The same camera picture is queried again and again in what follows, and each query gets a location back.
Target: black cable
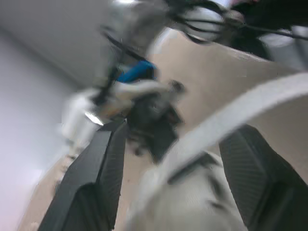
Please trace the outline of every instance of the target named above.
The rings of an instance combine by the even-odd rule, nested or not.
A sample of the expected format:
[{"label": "black cable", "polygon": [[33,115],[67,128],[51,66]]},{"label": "black cable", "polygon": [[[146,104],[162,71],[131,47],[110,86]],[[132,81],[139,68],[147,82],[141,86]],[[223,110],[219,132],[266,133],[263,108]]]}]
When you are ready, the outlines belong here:
[{"label": "black cable", "polygon": [[262,31],[262,32],[267,32],[267,33],[271,33],[271,34],[283,35],[283,36],[291,37],[291,38],[294,38],[294,39],[302,39],[302,40],[308,41],[308,37],[304,37],[304,36],[301,36],[301,35],[289,34],[289,33],[282,32],[282,31],[270,30],[270,29],[257,27],[257,26],[250,26],[250,25],[244,25],[244,27],[251,29],[251,30],[254,30],[254,31]]}]

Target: black mechanical part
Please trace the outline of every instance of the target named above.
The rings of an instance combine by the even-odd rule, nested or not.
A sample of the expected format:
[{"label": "black mechanical part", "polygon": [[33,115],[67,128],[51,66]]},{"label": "black mechanical part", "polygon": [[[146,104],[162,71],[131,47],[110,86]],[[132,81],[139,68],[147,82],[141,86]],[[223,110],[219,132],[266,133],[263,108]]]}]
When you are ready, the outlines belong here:
[{"label": "black mechanical part", "polygon": [[226,178],[249,231],[307,229],[308,187],[257,129],[245,125],[219,147]]},{"label": "black mechanical part", "polygon": [[178,138],[175,128],[182,123],[182,119],[160,94],[150,94],[135,102],[127,116],[127,122],[128,138],[139,145],[136,154],[139,155],[140,148],[148,149],[153,161],[159,163]]},{"label": "black mechanical part", "polygon": [[103,126],[68,168],[38,231],[110,231],[123,178],[127,125]]}]

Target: beige floor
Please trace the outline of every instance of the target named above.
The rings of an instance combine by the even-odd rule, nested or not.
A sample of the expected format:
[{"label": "beige floor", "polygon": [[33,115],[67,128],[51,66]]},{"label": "beige floor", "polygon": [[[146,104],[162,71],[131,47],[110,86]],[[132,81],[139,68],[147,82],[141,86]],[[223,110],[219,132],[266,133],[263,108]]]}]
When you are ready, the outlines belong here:
[{"label": "beige floor", "polygon": [[[257,83],[290,73],[286,68],[274,63],[252,60],[244,54],[218,45],[205,47],[195,45],[180,35],[167,42],[160,54],[152,56],[152,60],[161,71],[162,81],[175,79],[181,81],[187,89],[186,96],[179,102],[179,111],[185,120],[181,134],[193,129],[217,109]],[[251,121],[273,148],[286,158],[306,181],[308,181],[308,156],[304,155],[308,150],[307,102],[306,97],[293,103],[286,103]],[[127,148],[116,231],[122,229],[126,210],[138,181],[151,165],[148,155],[136,157],[129,147]],[[42,193],[36,195],[45,200],[45,207],[51,200],[51,197],[43,196]],[[31,221],[39,222],[44,206],[31,205],[30,210],[34,212],[24,217],[20,230],[26,230],[25,227],[28,227]]]}]

